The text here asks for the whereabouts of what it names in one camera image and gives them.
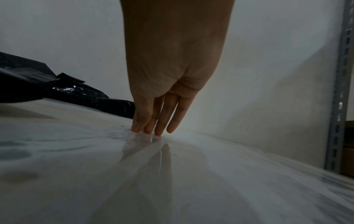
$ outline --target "finger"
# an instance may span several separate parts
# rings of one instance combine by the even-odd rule
[[[166,93],[164,104],[162,107],[162,111],[159,116],[159,120],[157,121],[155,134],[162,135],[163,130],[165,130],[171,115],[177,105],[178,102],[178,95],[172,93]]]
[[[152,117],[151,117],[149,123],[144,128],[144,132],[147,133],[147,134],[151,134],[151,132],[154,130],[154,127],[156,125],[157,119],[158,119],[158,117],[160,115],[160,112],[161,112],[161,108],[162,108],[162,105],[163,105],[164,97],[165,96],[163,95],[163,96],[155,98],[154,111],[152,113]]]
[[[189,109],[190,105],[192,104],[194,98],[182,98],[180,97],[176,111],[167,127],[167,132],[172,133],[178,125],[181,123],[182,119],[184,118],[187,110]]]
[[[154,108],[154,99],[141,96],[133,96],[133,98],[135,113],[131,130],[133,132],[140,132],[151,119]]]

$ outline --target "human hand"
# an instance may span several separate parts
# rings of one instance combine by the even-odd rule
[[[234,0],[121,0],[131,130],[173,132],[214,73]]]

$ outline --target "slotted metal upright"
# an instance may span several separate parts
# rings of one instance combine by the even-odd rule
[[[345,0],[325,169],[340,172],[354,56],[354,0]]]

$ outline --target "hole in metal post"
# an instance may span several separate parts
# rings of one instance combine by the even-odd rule
[[[334,170],[335,168],[336,168],[336,163],[334,161],[332,161],[331,169]]]

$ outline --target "glossy surface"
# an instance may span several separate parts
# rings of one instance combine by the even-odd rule
[[[1,223],[353,223],[353,181],[324,170],[188,131],[47,119],[0,120]]]

